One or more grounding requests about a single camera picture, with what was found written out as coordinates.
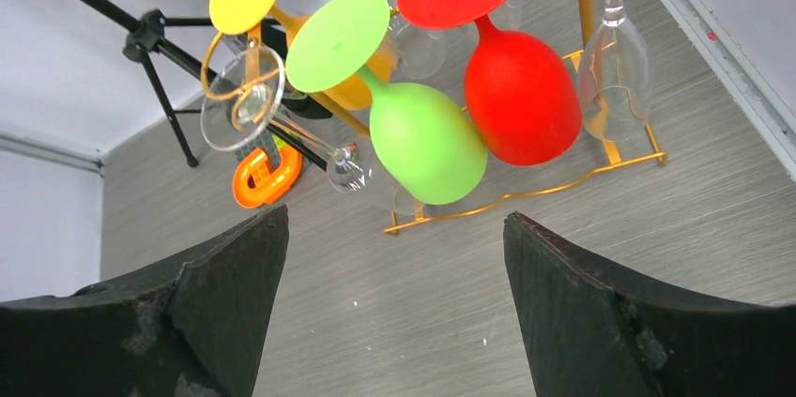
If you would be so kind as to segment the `clear tall flute glass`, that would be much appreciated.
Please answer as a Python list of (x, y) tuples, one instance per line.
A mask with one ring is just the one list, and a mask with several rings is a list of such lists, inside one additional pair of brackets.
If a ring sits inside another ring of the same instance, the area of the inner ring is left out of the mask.
[(575, 83), (583, 124), (593, 137), (617, 142), (646, 126), (652, 104), (651, 56), (624, 0), (605, 0)]

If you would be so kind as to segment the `red silicone wine glass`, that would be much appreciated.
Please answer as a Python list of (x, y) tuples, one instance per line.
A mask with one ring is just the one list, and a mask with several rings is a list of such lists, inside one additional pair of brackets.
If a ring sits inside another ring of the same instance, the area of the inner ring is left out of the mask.
[(559, 55), (530, 34), (496, 27), (507, 0), (397, 0), (412, 24), (432, 30), (474, 23), (479, 40), (464, 74), (468, 114), (491, 152), (516, 166), (549, 162), (581, 130), (581, 109)]

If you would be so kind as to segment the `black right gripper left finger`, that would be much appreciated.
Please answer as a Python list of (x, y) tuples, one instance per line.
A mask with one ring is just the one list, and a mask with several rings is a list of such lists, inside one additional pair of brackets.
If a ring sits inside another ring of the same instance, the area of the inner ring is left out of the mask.
[(1, 305), (5, 396), (250, 396), (289, 240), (275, 206), (67, 297)]

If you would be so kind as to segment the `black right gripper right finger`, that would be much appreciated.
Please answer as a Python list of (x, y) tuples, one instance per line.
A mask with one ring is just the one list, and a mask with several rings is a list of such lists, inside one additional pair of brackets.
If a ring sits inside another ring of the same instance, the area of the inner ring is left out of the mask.
[(539, 396), (791, 396), (795, 308), (662, 282), (522, 213), (504, 262)]

